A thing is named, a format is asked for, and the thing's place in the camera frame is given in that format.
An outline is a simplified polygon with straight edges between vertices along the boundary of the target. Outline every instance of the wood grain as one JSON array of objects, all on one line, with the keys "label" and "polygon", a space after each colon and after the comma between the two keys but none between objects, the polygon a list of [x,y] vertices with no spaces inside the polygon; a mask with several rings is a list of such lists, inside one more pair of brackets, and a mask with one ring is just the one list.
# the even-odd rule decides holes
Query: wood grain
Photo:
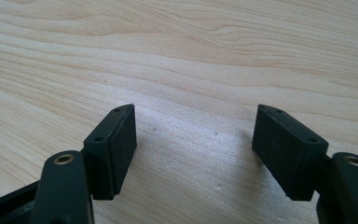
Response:
[{"label": "wood grain", "polygon": [[0,1],[0,196],[127,103],[139,146],[97,223],[317,223],[252,151],[255,112],[358,154],[358,0]]}]

